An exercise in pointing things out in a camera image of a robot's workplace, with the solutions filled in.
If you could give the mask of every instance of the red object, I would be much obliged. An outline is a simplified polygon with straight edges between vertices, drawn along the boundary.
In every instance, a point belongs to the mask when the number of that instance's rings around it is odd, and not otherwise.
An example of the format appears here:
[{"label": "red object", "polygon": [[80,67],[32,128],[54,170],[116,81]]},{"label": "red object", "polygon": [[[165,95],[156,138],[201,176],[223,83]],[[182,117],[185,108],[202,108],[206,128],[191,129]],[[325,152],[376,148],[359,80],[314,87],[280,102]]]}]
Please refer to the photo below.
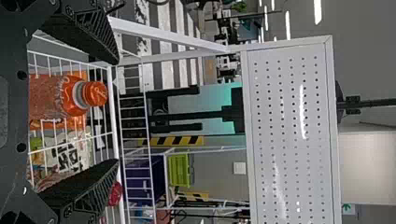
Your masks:
[{"label": "red object", "polygon": [[104,105],[107,88],[73,76],[30,78],[29,119],[62,119],[82,116],[90,106]]},{"label": "red object", "polygon": [[99,219],[99,221],[100,221],[100,224],[107,224],[106,217],[101,217],[101,218]]},{"label": "red object", "polygon": [[122,185],[119,182],[113,184],[111,187],[110,198],[108,199],[108,206],[117,206],[122,196]]}]

